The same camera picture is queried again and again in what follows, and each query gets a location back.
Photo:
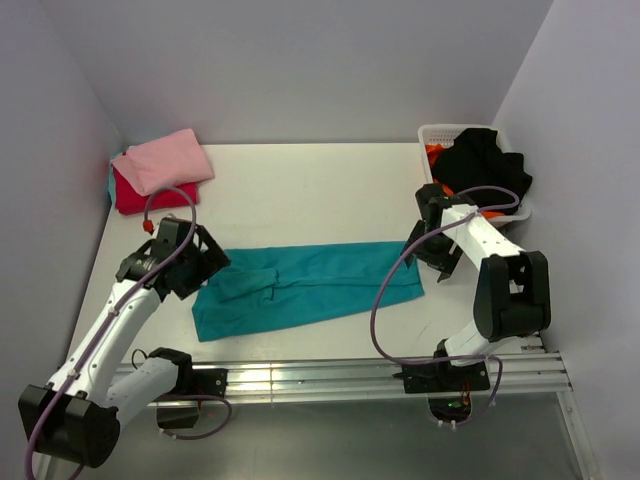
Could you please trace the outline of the teal t shirt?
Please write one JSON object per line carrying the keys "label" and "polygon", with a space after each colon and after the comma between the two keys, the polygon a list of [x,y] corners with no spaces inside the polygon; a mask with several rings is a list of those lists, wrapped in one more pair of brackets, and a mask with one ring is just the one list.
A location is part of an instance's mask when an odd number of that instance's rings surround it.
{"label": "teal t shirt", "polygon": [[192,307],[199,341],[295,328],[423,296],[399,241],[230,249]]}

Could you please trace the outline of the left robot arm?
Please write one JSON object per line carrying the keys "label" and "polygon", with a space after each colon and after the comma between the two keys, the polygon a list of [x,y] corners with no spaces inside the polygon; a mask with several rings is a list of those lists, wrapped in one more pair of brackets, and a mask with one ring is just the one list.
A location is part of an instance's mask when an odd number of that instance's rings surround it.
{"label": "left robot arm", "polygon": [[229,266],[207,229],[163,218],[156,235],[120,264],[107,301],[65,363],[43,386],[29,385],[18,400],[28,440],[25,471],[43,454],[97,468],[121,431],[149,403],[196,399],[190,354],[160,347],[122,379],[115,375],[138,332],[169,295],[181,300]]}

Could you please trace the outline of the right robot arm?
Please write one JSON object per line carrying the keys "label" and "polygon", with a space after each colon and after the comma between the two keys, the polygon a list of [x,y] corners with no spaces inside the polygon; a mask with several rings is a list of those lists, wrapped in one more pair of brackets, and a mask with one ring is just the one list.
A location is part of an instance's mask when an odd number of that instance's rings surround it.
{"label": "right robot arm", "polygon": [[439,281],[449,279],[463,257],[478,272],[472,320],[441,343],[436,355],[444,358],[432,368],[435,383],[452,390],[466,379],[467,367],[486,361],[506,341],[549,327],[548,260],[508,240],[466,192],[448,195],[432,183],[415,198],[420,219],[403,248],[404,263],[425,263],[440,273]]}

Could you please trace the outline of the black t shirt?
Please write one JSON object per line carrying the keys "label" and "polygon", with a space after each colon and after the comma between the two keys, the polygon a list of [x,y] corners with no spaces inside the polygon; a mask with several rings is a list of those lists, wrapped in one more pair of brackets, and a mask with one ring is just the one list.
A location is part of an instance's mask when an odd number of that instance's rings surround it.
{"label": "black t shirt", "polygon": [[428,152],[431,174],[448,193],[457,194],[473,187],[498,186],[522,200],[533,177],[525,171],[524,155],[503,152],[498,132],[488,128],[467,128],[450,147],[434,146]]}

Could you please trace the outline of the pink folded t shirt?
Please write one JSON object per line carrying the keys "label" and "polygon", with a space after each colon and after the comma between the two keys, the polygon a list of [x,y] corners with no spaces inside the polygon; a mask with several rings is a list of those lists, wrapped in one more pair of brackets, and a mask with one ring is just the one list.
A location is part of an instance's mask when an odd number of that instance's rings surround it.
{"label": "pink folded t shirt", "polygon": [[215,176],[192,129],[131,146],[112,165],[141,196],[149,196],[161,187],[198,183]]}

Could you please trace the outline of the white plastic basket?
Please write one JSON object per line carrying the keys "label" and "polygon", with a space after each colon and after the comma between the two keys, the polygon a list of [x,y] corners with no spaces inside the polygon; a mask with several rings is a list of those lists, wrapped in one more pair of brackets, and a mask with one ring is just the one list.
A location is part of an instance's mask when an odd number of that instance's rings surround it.
{"label": "white plastic basket", "polygon": [[[511,146],[506,137],[493,126],[479,124],[427,124],[418,128],[418,143],[421,147],[420,153],[422,158],[423,170],[425,173],[426,183],[433,183],[431,174],[431,165],[428,160],[427,147],[441,145],[449,148],[453,145],[454,140],[468,128],[486,128],[497,132],[497,145],[503,152],[510,151]],[[527,199],[523,199],[518,210],[512,215],[494,215],[488,216],[487,220],[496,228],[505,227],[510,223],[524,222],[530,218],[532,208]]]}

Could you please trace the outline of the light blue folded t shirt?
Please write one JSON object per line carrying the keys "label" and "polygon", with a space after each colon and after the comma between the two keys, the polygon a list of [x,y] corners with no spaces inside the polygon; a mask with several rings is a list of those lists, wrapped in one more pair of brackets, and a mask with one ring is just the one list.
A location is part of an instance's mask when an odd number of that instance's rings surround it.
{"label": "light blue folded t shirt", "polygon": [[107,193],[109,196],[109,200],[111,202],[112,206],[115,206],[116,204],[116,181],[115,181],[115,176],[114,176],[114,168],[113,168],[113,161],[118,158],[119,156],[122,155],[122,151],[117,152],[116,154],[112,155],[111,158],[109,159],[109,164],[108,164],[108,172],[107,172]]}

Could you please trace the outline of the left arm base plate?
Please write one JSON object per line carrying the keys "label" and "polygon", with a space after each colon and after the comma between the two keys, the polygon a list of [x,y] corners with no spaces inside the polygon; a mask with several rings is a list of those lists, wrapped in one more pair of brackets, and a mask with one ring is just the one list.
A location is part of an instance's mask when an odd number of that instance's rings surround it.
{"label": "left arm base plate", "polygon": [[196,369],[189,383],[181,390],[165,393],[155,402],[173,401],[189,396],[225,397],[228,370],[224,368]]}

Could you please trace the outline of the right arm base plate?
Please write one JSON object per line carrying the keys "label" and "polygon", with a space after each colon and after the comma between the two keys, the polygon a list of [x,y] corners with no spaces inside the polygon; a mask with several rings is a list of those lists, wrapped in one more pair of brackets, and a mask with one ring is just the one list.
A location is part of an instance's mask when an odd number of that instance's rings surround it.
{"label": "right arm base plate", "polygon": [[456,367],[450,362],[421,366],[402,365],[401,371],[393,375],[403,382],[404,392],[453,393],[463,391],[488,391],[490,381],[483,363]]}

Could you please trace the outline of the aluminium rail frame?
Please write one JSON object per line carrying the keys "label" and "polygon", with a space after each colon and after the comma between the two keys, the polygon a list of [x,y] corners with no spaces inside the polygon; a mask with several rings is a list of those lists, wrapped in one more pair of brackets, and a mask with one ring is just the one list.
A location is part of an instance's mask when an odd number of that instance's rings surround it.
{"label": "aluminium rail frame", "polygon": [[[542,449],[567,459],[570,477],[601,476],[573,397],[573,387],[560,354],[546,352],[537,335],[512,338],[483,364],[488,391],[475,391],[468,425],[426,416],[426,426],[407,422],[391,429],[388,441],[406,456],[418,439],[432,456],[435,473],[473,479],[553,479]],[[206,361],[193,370],[228,370],[225,399],[235,409],[244,406],[397,406],[400,412],[418,402],[445,401],[453,393],[404,392],[393,375],[401,366],[382,357],[247,362]]]}

